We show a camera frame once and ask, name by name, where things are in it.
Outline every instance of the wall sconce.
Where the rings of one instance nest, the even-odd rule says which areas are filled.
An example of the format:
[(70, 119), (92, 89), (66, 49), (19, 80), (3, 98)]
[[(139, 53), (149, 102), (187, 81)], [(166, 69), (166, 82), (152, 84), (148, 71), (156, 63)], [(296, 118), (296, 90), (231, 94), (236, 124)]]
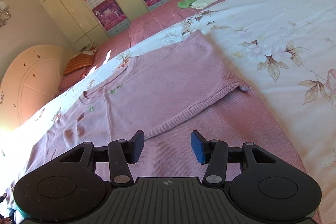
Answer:
[(0, 27), (6, 25), (6, 21), (11, 18), (11, 14), (9, 13), (9, 6), (1, 0), (0, 1)]

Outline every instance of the orange pillow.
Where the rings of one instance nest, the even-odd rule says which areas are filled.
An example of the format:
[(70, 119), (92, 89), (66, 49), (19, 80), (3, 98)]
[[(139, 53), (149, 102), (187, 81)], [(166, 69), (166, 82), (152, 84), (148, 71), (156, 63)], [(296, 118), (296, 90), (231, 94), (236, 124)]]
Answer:
[(68, 75), (69, 73), (72, 73), (86, 66), (91, 66), (93, 64), (94, 58), (95, 57), (90, 54), (79, 54), (71, 58), (63, 72), (63, 75)]

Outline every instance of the pink cushion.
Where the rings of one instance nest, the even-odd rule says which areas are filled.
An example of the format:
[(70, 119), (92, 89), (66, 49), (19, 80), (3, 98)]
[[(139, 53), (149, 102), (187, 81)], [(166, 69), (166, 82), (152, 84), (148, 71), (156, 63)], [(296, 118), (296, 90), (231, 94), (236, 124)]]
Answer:
[(74, 84), (78, 83), (85, 77), (86, 67), (76, 70), (63, 77), (59, 83), (59, 90), (65, 91), (71, 88)]

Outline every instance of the green towel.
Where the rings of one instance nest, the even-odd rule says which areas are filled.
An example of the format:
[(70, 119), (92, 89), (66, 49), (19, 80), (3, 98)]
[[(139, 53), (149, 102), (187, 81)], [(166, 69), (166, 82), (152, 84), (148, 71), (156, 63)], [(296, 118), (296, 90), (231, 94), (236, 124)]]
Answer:
[(182, 0), (177, 4), (177, 7), (185, 9), (185, 8), (189, 8), (190, 5), (195, 2), (196, 0)]

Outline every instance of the green embroidery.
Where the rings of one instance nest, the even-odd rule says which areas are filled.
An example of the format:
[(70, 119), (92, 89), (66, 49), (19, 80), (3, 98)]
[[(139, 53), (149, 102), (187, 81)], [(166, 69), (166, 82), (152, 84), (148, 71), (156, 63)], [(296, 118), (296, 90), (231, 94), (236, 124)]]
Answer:
[(115, 94), (116, 91), (117, 91), (117, 89), (119, 89), (119, 88), (121, 88), (121, 85), (118, 85), (115, 89), (110, 90), (111, 94), (112, 94), (112, 95)]

